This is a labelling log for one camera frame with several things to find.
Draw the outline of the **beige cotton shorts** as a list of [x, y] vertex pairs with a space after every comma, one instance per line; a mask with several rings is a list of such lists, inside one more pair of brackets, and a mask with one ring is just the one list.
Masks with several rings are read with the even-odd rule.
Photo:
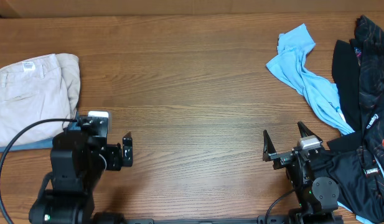
[[0, 147], [22, 129], [46, 120], [24, 133], [16, 145], [52, 138], [68, 127], [80, 96], [79, 58], [49, 54], [0, 69]]

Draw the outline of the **light blue shirt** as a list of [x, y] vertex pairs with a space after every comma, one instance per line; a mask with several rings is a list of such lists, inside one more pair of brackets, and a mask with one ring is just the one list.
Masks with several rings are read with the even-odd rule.
[[302, 95], [321, 121], [338, 129], [343, 135], [351, 134], [354, 130], [342, 112], [336, 84], [305, 67], [307, 56], [315, 46], [306, 25], [301, 24], [287, 33], [279, 34], [277, 55], [266, 64], [266, 68], [274, 77]]

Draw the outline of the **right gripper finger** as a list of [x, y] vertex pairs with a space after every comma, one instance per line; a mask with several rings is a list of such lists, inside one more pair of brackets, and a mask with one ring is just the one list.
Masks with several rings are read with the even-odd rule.
[[299, 121], [297, 125], [302, 138], [308, 136], [315, 136], [318, 140], [321, 140], [321, 138], [318, 135], [314, 134], [309, 128], [307, 128], [307, 126], [302, 121]]
[[276, 149], [274, 148], [271, 138], [266, 129], [263, 131], [263, 139], [264, 139], [263, 155], [273, 156], [277, 154]]

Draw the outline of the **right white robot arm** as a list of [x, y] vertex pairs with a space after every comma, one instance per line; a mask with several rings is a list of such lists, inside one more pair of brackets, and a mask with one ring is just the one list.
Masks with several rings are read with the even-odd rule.
[[[334, 214], [338, 209], [339, 186], [329, 177], [316, 177], [311, 162], [320, 156], [322, 139], [308, 129], [303, 122], [297, 123], [301, 138], [291, 151], [278, 153], [267, 130], [263, 131], [263, 161], [273, 162], [273, 169], [286, 169], [286, 176], [293, 189], [273, 202], [258, 223], [288, 224], [341, 224], [341, 216]], [[271, 216], [273, 207], [292, 193], [296, 194], [299, 207], [286, 215]]]

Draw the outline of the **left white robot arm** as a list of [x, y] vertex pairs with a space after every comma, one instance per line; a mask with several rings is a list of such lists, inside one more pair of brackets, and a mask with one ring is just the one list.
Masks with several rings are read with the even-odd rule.
[[52, 170], [29, 212], [31, 224], [125, 223], [121, 213], [95, 213], [93, 191], [105, 171], [133, 165], [133, 139], [108, 144], [110, 118], [81, 116], [75, 130], [53, 138]]

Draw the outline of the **black patterned garment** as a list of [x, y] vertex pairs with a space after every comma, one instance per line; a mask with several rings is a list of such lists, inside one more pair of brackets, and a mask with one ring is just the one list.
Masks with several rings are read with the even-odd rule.
[[338, 203], [361, 222], [384, 222], [384, 31], [362, 15], [355, 37], [337, 41], [332, 78], [353, 133], [327, 143], [312, 162], [318, 177], [335, 180]]

